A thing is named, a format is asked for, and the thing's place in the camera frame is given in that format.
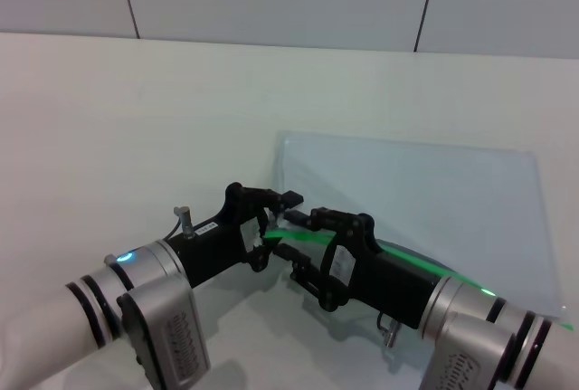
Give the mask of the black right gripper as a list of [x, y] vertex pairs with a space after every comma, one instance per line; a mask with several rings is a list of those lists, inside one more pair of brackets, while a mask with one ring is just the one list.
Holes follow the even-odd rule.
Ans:
[[326, 311], [349, 300], [359, 300], [403, 325], [417, 329], [441, 277], [382, 250], [367, 214], [351, 214], [319, 207], [309, 214], [285, 213], [290, 224], [312, 232], [335, 234], [319, 269], [304, 253], [279, 244], [274, 254], [290, 262], [290, 278], [313, 296]]

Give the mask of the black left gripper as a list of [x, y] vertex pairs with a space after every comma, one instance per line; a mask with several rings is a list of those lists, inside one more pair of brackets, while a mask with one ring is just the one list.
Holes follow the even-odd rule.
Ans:
[[[183, 233], [167, 241], [176, 253], [192, 288], [210, 280], [233, 265], [244, 262], [246, 249], [241, 223], [257, 219], [260, 228], [277, 227], [286, 211], [297, 208], [304, 197], [294, 191], [280, 194], [272, 189], [244, 187], [232, 183], [225, 189], [223, 207], [217, 215], [201, 222], [195, 230], [216, 224], [186, 239]], [[265, 270], [274, 247], [254, 246], [247, 263], [254, 272]]]

